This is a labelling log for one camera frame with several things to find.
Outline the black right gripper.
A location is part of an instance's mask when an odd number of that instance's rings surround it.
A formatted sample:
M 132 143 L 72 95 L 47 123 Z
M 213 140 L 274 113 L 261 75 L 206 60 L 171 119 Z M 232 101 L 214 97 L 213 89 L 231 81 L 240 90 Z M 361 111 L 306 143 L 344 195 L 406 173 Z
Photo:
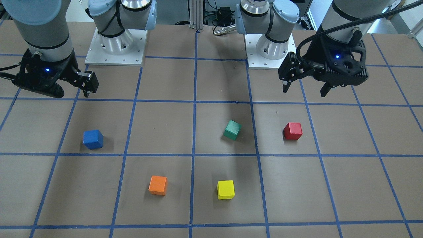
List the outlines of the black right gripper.
M 21 89 L 52 98 L 62 98 L 63 88 L 57 83 L 64 80 L 83 91 L 84 97 L 96 93 L 99 82 L 95 72 L 80 72 L 74 50 L 63 60 L 49 62 L 41 60 L 29 49 L 23 54 L 19 72 L 12 76 L 12 83 Z

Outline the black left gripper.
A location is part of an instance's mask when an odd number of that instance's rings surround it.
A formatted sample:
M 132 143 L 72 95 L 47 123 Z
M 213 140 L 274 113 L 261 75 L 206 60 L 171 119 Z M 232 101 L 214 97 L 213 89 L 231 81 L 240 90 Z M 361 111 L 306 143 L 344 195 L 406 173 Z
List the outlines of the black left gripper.
M 299 79 L 300 66 L 305 72 L 325 84 L 320 89 L 321 97 L 337 86 L 358 86 L 368 79 L 365 66 L 366 48 L 360 30 L 356 30 L 352 39 L 341 43 L 321 35 L 311 41 L 307 52 L 300 61 L 296 53 L 288 52 L 278 69 L 278 77 L 283 81 L 282 90 L 287 93 L 291 84 Z

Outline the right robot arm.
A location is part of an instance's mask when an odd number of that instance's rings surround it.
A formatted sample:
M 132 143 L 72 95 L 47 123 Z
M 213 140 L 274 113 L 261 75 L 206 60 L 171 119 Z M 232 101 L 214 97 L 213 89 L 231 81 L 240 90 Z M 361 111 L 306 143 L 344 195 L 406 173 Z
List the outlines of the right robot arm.
M 28 45 L 15 75 L 1 69 L 1 77 L 15 86 L 52 98 L 62 98 L 63 80 L 81 89 L 85 97 L 99 82 L 93 71 L 82 72 L 65 19 L 69 0 L 4 0 Z M 95 22 L 99 46 L 107 55 L 123 55 L 135 46 L 130 30 L 153 30 L 157 22 L 155 0 L 89 0 L 86 13 Z

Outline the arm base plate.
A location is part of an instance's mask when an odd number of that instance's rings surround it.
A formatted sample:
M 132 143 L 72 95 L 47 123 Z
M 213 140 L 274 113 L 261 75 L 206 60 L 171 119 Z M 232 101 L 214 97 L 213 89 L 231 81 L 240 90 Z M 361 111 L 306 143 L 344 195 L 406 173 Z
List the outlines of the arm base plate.
M 94 35 L 85 63 L 98 66 L 142 66 L 149 31 L 126 29 L 122 35 L 107 38 Z
M 287 42 L 275 43 L 263 34 L 244 35 L 249 69 L 277 70 L 289 52 L 296 47 L 292 34 Z

